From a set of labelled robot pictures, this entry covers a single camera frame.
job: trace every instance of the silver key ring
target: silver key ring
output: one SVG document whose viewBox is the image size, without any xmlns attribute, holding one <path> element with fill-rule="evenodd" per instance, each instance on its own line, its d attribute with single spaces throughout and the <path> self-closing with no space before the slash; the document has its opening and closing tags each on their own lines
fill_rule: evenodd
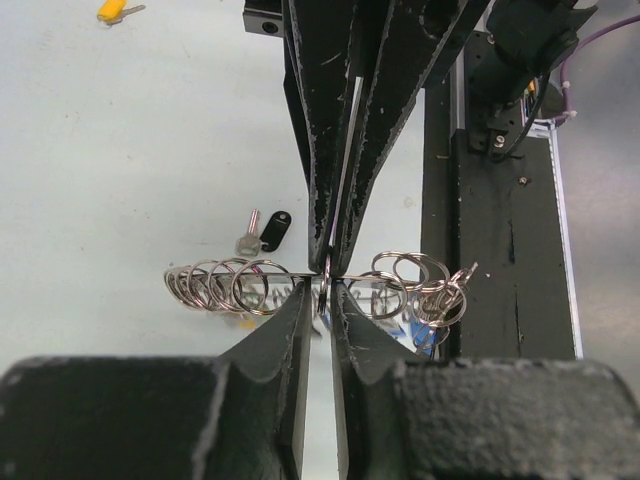
<svg viewBox="0 0 640 480">
<path fill-rule="evenodd" d="M 207 275 L 207 287 L 209 288 L 209 293 L 211 294 L 211 296 L 218 302 L 220 303 L 220 305 L 222 305 L 225 310 L 228 310 L 229 312 L 232 313 L 242 313 L 245 312 L 246 309 L 242 308 L 241 306 L 239 306 L 240 304 L 238 304 L 238 306 L 233 305 L 230 302 L 227 302 L 225 297 L 229 298 L 229 300 L 235 300 L 235 295 L 233 295 L 233 282 L 231 283 L 231 291 L 229 292 L 228 295 L 225 295 L 223 292 L 221 292 L 221 288 L 219 288 L 218 286 L 216 286 L 214 288 L 214 285 L 212 283 L 213 277 L 214 277 L 214 272 L 216 271 L 216 269 L 218 269 L 218 267 L 223 267 L 224 269 L 226 269 L 229 273 L 234 274 L 236 273 L 236 271 L 229 266 L 229 264 L 238 264 L 240 265 L 240 267 L 242 267 L 242 270 L 246 270 L 244 267 L 246 267 L 250 262 L 248 260 L 245 260 L 244 258 L 230 258 L 228 260 L 224 260 L 222 262 L 217 262 L 213 268 L 211 268 L 208 272 Z M 260 268 L 258 267 L 247 267 L 247 268 L 251 268 L 251 270 L 253 270 L 254 273 L 256 274 L 260 274 L 263 273 L 262 270 L 260 270 Z M 269 282 L 266 281 L 266 279 L 264 278 L 264 276 L 262 277 L 262 285 L 264 286 L 265 292 L 265 299 L 267 298 L 267 295 L 269 295 Z M 242 294 L 242 285 L 240 285 L 239 287 L 240 289 L 240 294 Z"/>
<path fill-rule="evenodd" d="M 193 279 L 193 275 L 194 273 L 196 274 L 200 274 L 200 275 L 206 275 L 207 274 L 207 270 L 205 270 L 204 268 L 200 268 L 201 265 L 207 265 L 207 264 L 212 264 L 212 265 L 216 265 L 217 263 L 219 263 L 217 260 L 201 260 L 198 263 L 194 263 L 191 268 L 189 269 L 189 271 L 187 272 L 187 290 L 189 292 L 189 294 L 191 295 L 191 298 L 194 300 L 195 303 L 197 304 L 201 304 L 202 308 L 205 310 L 211 310 L 213 311 L 213 306 L 215 304 L 215 302 L 218 303 L 218 305 L 220 305 L 220 301 L 215 298 L 212 294 L 211 294 L 211 289 L 207 288 L 207 284 L 203 283 L 201 279 L 198 279 L 198 282 L 200 282 L 200 284 L 202 286 L 205 287 L 205 289 L 207 290 L 207 293 L 209 294 L 209 298 L 208 301 L 206 303 L 206 305 L 202 304 L 202 297 L 201 295 L 198 294 L 197 291 L 194 291 L 192 288 L 192 285 L 194 283 L 194 279 Z"/>
<path fill-rule="evenodd" d="M 438 308 L 435 309 L 436 311 L 438 311 L 437 320 L 430 320 L 429 317 L 425 318 L 421 315 L 425 311 L 428 311 L 428 309 L 424 308 L 425 304 L 427 304 L 427 302 L 433 301 L 433 299 L 429 296 L 426 296 L 420 300 L 418 304 L 419 305 L 418 311 L 415 312 L 416 317 L 420 323 L 427 325 L 431 328 L 444 328 L 444 327 L 449 327 L 460 321 L 460 319 L 462 318 L 462 316 L 467 310 L 467 297 L 465 296 L 460 286 L 455 283 L 449 283 L 447 284 L 446 289 L 443 292 L 439 292 L 438 297 L 440 297 L 440 295 L 442 294 L 444 294 L 442 295 L 443 297 L 446 297 L 446 295 L 449 294 L 447 290 L 450 288 L 454 289 L 455 292 L 449 298 L 449 302 L 447 302 L 447 304 L 444 307 L 440 307 L 439 301 L 441 298 L 437 298 L 436 305 L 438 306 Z M 458 311 L 458 313 L 456 313 L 452 318 L 448 320 L 444 320 L 444 317 L 451 311 L 452 308 L 455 308 L 458 304 L 460 304 L 460 310 Z"/>
<path fill-rule="evenodd" d="M 176 300 L 189 310 L 202 310 L 198 304 L 192 301 L 191 296 L 187 292 L 185 282 L 186 280 L 183 268 L 173 268 L 171 270 L 167 270 L 164 274 L 164 283 Z"/>
<path fill-rule="evenodd" d="M 435 258 L 430 257 L 429 255 L 425 254 L 425 253 L 419 253 L 419 252 L 413 252 L 413 253 L 408 253 L 407 255 L 411 255 L 416 259 L 420 259 L 420 260 L 424 260 L 427 263 L 430 263 L 431 265 L 433 265 L 434 267 L 436 267 L 438 270 L 440 270 L 440 272 L 442 273 L 443 277 L 441 280 L 431 280 L 429 282 L 426 282 L 425 285 L 420 289 L 421 293 L 435 293 L 435 292 L 439 292 L 441 290 L 444 289 L 444 286 L 446 284 L 449 283 L 449 281 L 451 280 L 451 273 L 449 273 L 449 269 L 447 268 L 447 266 L 436 260 Z M 396 260 L 393 263 L 393 273 L 397 272 L 397 268 L 398 268 L 398 263 L 400 263 L 400 259 Z"/>
<path fill-rule="evenodd" d="M 277 264 L 275 262 L 272 262 L 271 260 L 255 260 L 253 262 L 248 262 L 247 264 L 243 265 L 239 270 L 237 270 L 235 275 L 233 276 L 233 279 L 231 280 L 231 294 L 233 295 L 233 299 L 236 301 L 236 303 L 244 311 L 249 312 L 249 313 L 253 313 L 254 315 L 260 315 L 260 316 L 273 315 L 278 310 L 277 308 L 274 308 L 272 310 L 259 310 L 257 308 L 252 308 L 252 307 L 246 305 L 242 301 L 242 298 L 240 297 L 240 295 L 242 293 L 242 290 L 241 290 L 242 285 L 240 284 L 240 275 L 242 275 L 249 268 L 251 268 L 251 269 L 258 268 L 261 273 L 260 274 L 256 274 L 256 276 L 262 277 L 262 281 L 265 283 L 265 285 L 267 285 L 265 293 L 264 293 L 264 299 L 262 300 L 262 302 L 260 302 L 260 305 L 262 305 L 265 302 L 265 300 L 267 299 L 267 296 L 269 295 L 269 288 L 268 288 L 269 281 L 266 279 L 266 277 L 269 274 L 266 273 L 266 272 L 263 272 L 262 269 L 259 268 L 260 265 L 265 265 L 265 266 L 277 268 L 278 270 L 281 270 L 283 273 L 286 273 L 286 274 L 289 273 L 289 271 L 286 268 L 284 268 L 282 265 L 279 265 L 279 264 Z M 293 276 L 291 276 L 291 285 L 292 285 L 293 288 L 295 288 L 295 286 L 296 286 L 296 282 L 293 279 Z"/>
<path fill-rule="evenodd" d="M 376 267 L 376 263 L 378 263 L 380 260 L 382 260 L 383 258 L 395 258 L 396 261 L 393 263 L 393 274 L 395 276 L 397 276 L 402 283 L 404 284 L 407 292 L 417 292 L 418 290 L 421 290 L 425 284 L 429 281 L 429 269 L 427 268 L 427 266 L 421 262 L 417 257 L 418 255 L 424 255 L 424 254 L 417 254 L 417 253 L 402 253 L 402 252 L 396 252 L 393 250 L 389 250 L 387 252 L 381 252 L 379 254 L 377 254 L 375 257 L 373 257 L 373 260 L 371 260 L 371 270 L 373 271 L 377 271 L 380 272 L 382 270 L 380 270 L 379 268 Z M 419 282 L 414 282 L 411 280 L 405 280 L 402 275 L 400 275 L 398 273 L 397 270 L 397 265 L 398 263 L 402 262 L 403 260 L 407 260 L 411 263 L 413 263 L 414 265 L 416 265 L 420 271 L 422 272 L 422 276 L 423 279 Z"/>
<path fill-rule="evenodd" d="M 394 281 L 400 287 L 398 291 L 402 292 L 398 306 L 394 310 L 388 313 L 375 315 L 375 314 L 368 314 L 368 313 L 362 312 L 362 309 L 361 309 L 360 311 L 365 317 L 370 318 L 371 320 L 386 320 L 387 318 L 393 318 L 399 313 L 402 313 L 402 311 L 407 307 L 407 303 L 409 302 L 409 292 L 407 291 L 407 287 L 404 286 L 404 283 L 402 282 L 400 277 L 398 277 L 397 275 L 394 275 L 392 273 L 387 273 L 387 272 L 380 272 L 378 270 L 371 270 L 369 272 L 363 273 L 362 275 L 358 275 L 358 277 L 375 277 L 375 278 L 382 278 L 384 280 Z M 349 280 L 354 280 L 354 278 L 357 278 L 357 277 L 345 277 L 345 279 L 349 279 Z M 353 287 L 353 285 L 355 285 L 357 281 L 358 280 L 352 281 L 347 287 L 347 290 L 350 291 L 351 287 Z"/>
</svg>

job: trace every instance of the hole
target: hole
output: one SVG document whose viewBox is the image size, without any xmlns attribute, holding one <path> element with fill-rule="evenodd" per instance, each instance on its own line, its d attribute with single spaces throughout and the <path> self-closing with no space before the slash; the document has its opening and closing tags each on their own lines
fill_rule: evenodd
<svg viewBox="0 0 640 480">
<path fill-rule="evenodd" d="M 269 35 L 275 35 L 280 30 L 278 26 L 273 22 L 264 22 L 262 24 L 262 30 Z"/>
</svg>

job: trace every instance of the black metal frame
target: black metal frame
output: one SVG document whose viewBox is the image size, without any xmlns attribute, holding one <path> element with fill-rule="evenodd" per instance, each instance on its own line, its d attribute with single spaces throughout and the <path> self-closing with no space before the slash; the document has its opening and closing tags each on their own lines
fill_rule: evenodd
<svg viewBox="0 0 640 480">
<path fill-rule="evenodd" d="M 486 34 L 470 37 L 475 52 L 474 43 L 484 48 Z M 494 164 L 468 131 L 450 130 L 451 82 L 426 95 L 422 248 L 451 269 L 475 261 L 480 268 L 464 320 L 441 353 L 575 358 L 549 141 L 529 138 L 519 158 Z M 466 107 L 473 124 L 475 105 Z"/>
<path fill-rule="evenodd" d="M 421 360 L 332 288 L 339 478 L 640 474 L 638 407 L 608 368 Z M 0 379 L 0 478 L 299 480 L 310 296 L 300 282 L 218 358 L 14 366 Z"/>
<path fill-rule="evenodd" d="M 487 4 L 284 0 L 284 88 L 309 187 L 312 271 L 329 256 L 332 276 L 346 272 L 375 178 L 419 90 L 444 78 Z"/>
</svg>

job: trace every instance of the black cable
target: black cable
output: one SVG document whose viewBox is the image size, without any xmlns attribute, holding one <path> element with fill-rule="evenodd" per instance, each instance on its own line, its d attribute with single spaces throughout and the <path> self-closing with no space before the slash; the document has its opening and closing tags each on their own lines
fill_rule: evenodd
<svg viewBox="0 0 640 480">
<path fill-rule="evenodd" d="M 547 73 L 542 78 L 542 80 L 540 80 L 539 82 L 540 88 L 538 90 L 538 96 L 536 98 L 536 102 L 533 104 L 533 107 L 531 108 L 531 113 L 529 114 L 529 118 L 527 118 L 527 121 L 525 122 L 524 127 L 522 127 L 522 131 L 518 134 L 518 136 L 513 141 L 511 146 L 502 155 L 498 157 L 493 157 L 491 159 L 492 162 L 494 163 L 504 162 L 507 158 L 511 156 L 513 152 L 516 151 L 516 149 L 520 146 L 523 140 L 527 138 L 529 130 L 531 130 L 531 127 L 533 126 L 533 122 L 536 121 L 538 112 L 542 107 L 542 101 L 544 100 L 544 96 L 547 94 L 547 89 L 549 88 L 549 80 L 551 80 L 551 73 Z"/>
</svg>

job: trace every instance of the key ring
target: key ring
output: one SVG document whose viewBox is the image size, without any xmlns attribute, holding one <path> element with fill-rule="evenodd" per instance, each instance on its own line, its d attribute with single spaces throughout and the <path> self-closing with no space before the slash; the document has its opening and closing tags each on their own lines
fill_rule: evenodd
<svg viewBox="0 0 640 480">
<path fill-rule="evenodd" d="M 427 325 L 431 328 L 444 328 L 449 327 L 460 321 L 462 316 L 467 310 L 467 297 L 465 296 L 462 288 L 455 283 L 446 284 L 446 287 L 443 291 L 438 292 L 438 296 L 436 297 L 436 308 L 435 310 L 438 312 L 438 317 L 436 320 L 431 320 L 429 317 L 428 308 L 425 308 L 430 301 L 433 299 L 429 296 L 422 297 L 422 299 L 418 303 L 418 312 L 416 313 L 416 317 L 418 321 L 424 325 Z M 440 306 L 440 302 L 445 300 L 445 305 L 443 307 Z M 452 318 L 445 320 L 444 317 L 449 313 L 453 308 L 460 305 L 460 311 L 456 313 Z"/>
<path fill-rule="evenodd" d="M 253 262 L 248 262 L 245 265 L 243 265 L 242 267 L 240 267 L 240 269 L 238 269 L 235 273 L 235 275 L 233 276 L 233 279 L 231 280 L 231 294 L 233 295 L 233 299 L 236 301 L 236 303 L 238 304 L 238 306 L 240 308 L 242 308 L 243 310 L 245 310 L 246 312 L 249 313 L 253 313 L 254 315 L 273 315 L 274 313 L 276 313 L 276 311 L 278 310 L 277 308 L 274 308 L 272 310 L 258 310 L 257 308 L 252 308 L 248 305 L 246 305 L 242 299 L 241 299 L 241 295 L 242 295 L 242 284 L 240 283 L 240 275 L 242 275 L 247 269 L 251 268 L 252 270 L 254 268 L 260 270 L 260 274 L 256 273 L 256 276 L 262 277 L 262 281 L 268 285 L 269 282 L 266 280 L 266 277 L 269 275 L 266 272 L 263 272 L 262 269 L 260 269 L 260 265 L 265 265 L 265 266 L 269 266 L 269 267 L 273 267 L 273 268 L 277 268 L 278 270 L 281 270 L 283 273 L 289 273 L 289 271 L 284 268 L 282 265 L 278 265 L 275 262 L 272 262 L 271 260 L 254 260 Z M 295 288 L 296 286 L 296 282 L 293 279 L 293 276 L 291 277 L 291 285 Z M 264 293 L 264 298 L 262 300 L 262 302 L 260 302 L 259 305 L 262 305 L 265 300 L 267 299 L 267 296 L 269 295 L 269 289 L 267 288 L 265 290 Z"/>
<path fill-rule="evenodd" d="M 215 285 L 214 288 L 214 284 L 211 282 L 213 280 L 214 277 L 214 272 L 218 269 L 218 267 L 223 267 L 224 269 L 226 269 L 230 274 L 234 273 L 234 270 L 232 267 L 229 266 L 229 264 L 237 264 L 240 265 L 241 267 L 246 267 L 246 265 L 248 265 L 250 262 L 248 262 L 247 260 L 245 260 L 244 258 L 230 258 L 229 260 L 225 260 L 222 262 L 216 262 L 213 266 L 213 268 L 211 268 L 208 272 L 207 275 L 207 287 L 209 288 L 209 293 L 212 296 L 212 298 L 214 300 L 216 300 L 220 305 L 222 305 L 224 307 L 225 310 L 232 312 L 232 313 L 242 313 L 244 311 L 246 311 L 246 309 L 239 307 L 239 306 L 235 306 L 232 303 L 229 303 L 226 301 L 226 299 L 224 298 L 224 292 L 221 292 L 221 288 L 218 285 Z M 255 273 L 262 273 L 262 270 L 260 270 L 260 268 L 256 267 L 256 266 L 252 266 L 251 270 L 253 270 Z M 265 298 L 267 297 L 267 295 L 269 294 L 269 282 L 267 282 L 264 278 L 264 276 L 262 277 L 262 284 L 264 285 L 265 288 Z M 235 297 L 233 295 L 233 282 L 231 283 L 231 292 L 230 295 L 228 295 L 229 300 L 234 300 Z"/>
<path fill-rule="evenodd" d="M 373 257 L 373 260 L 371 260 L 371 270 L 379 272 L 381 270 L 376 268 L 376 263 L 378 263 L 383 258 L 395 258 L 396 261 L 393 263 L 393 274 L 401 280 L 401 283 L 405 286 L 407 292 L 417 292 L 422 288 L 424 288 L 425 284 L 429 281 L 429 269 L 423 262 L 419 260 L 419 256 L 424 256 L 426 258 L 429 258 L 422 253 L 402 253 L 402 252 L 396 252 L 396 251 L 381 252 L 377 254 L 375 257 Z M 409 280 L 405 280 L 398 273 L 397 265 L 403 260 L 408 260 L 409 262 L 413 263 L 420 269 L 423 276 L 423 279 L 421 281 L 412 282 Z"/>
<path fill-rule="evenodd" d="M 424 286 L 420 289 L 421 293 L 436 293 L 436 292 L 440 292 L 445 288 L 445 285 L 447 285 L 449 283 L 449 281 L 451 280 L 451 274 L 449 273 L 449 269 L 447 268 L 447 266 L 444 263 L 439 262 L 435 258 L 432 258 L 432 257 L 430 257 L 429 255 L 427 255 L 425 253 L 413 252 L 413 253 L 408 253 L 407 255 L 411 255 L 412 257 L 414 257 L 416 259 L 422 260 L 423 261 L 422 262 L 423 265 L 426 265 L 427 263 L 430 263 L 431 265 L 436 267 L 438 270 L 440 270 L 440 272 L 444 276 L 444 278 L 442 280 L 431 280 L 429 282 L 425 282 Z M 398 258 L 395 262 L 393 262 L 393 273 L 395 273 L 396 275 L 398 273 L 397 272 L 398 263 L 400 263 L 401 261 L 402 261 L 402 259 Z"/>
<path fill-rule="evenodd" d="M 402 292 L 402 295 L 400 297 L 400 302 L 398 303 L 398 306 L 388 312 L 388 313 L 383 313 L 380 315 L 376 315 L 376 314 L 368 314 L 365 312 L 362 312 L 362 314 L 367 317 L 370 318 L 371 320 L 386 320 L 387 318 L 393 318 L 396 315 L 398 315 L 399 313 L 402 313 L 402 311 L 407 308 L 407 303 L 409 302 L 409 292 L 407 291 L 407 287 L 405 287 L 404 283 L 402 282 L 402 280 L 400 279 L 400 277 L 398 277 L 397 275 L 394 275 L 392 273 L 388 273 L 388 272 L 380 272 L 378 270 L 371 270 L 369 272 L 365 272 L 362 275 L 358 275 L 358 277 L 375 277 L 375 278 L 382 278 L 384 280 L 391 280 L 396 282 L 399 285 L 399 289 L 398 291 Z M 358 281 L 358 277 L 345 277 L 345 279 L 351 279 L 354 280 L 353 282 L 351 282 L 349 284 L 349 286 L 347 287 L 347 290 L 351 291 L 351 287 L 353 287 L 353 285 L 355 285 L 355 283 Z"/>
</svg>

